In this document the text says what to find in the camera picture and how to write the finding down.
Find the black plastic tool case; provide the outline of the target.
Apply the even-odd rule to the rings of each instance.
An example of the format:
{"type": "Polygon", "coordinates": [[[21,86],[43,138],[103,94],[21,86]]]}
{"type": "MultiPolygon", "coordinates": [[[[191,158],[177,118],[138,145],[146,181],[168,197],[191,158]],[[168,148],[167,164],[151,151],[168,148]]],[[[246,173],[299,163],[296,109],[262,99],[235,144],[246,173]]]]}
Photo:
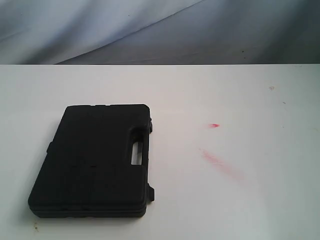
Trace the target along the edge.
{"type": "Polygon", "coordinates": [[[155,199],[148,182],[153,130],[145,104],[71,105],[28,198],[40,218],[139,218],[155,199]]]}

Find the grey backdrop cloth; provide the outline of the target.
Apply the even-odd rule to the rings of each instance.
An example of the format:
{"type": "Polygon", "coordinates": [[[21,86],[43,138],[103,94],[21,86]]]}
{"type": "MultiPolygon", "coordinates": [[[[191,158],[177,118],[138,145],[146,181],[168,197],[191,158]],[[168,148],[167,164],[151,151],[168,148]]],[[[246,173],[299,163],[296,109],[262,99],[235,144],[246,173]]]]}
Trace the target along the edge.
{"type": "Polygon", "coordinates": [[[317,0],[3,0],[4,65],[317,64],[317,0]]]}

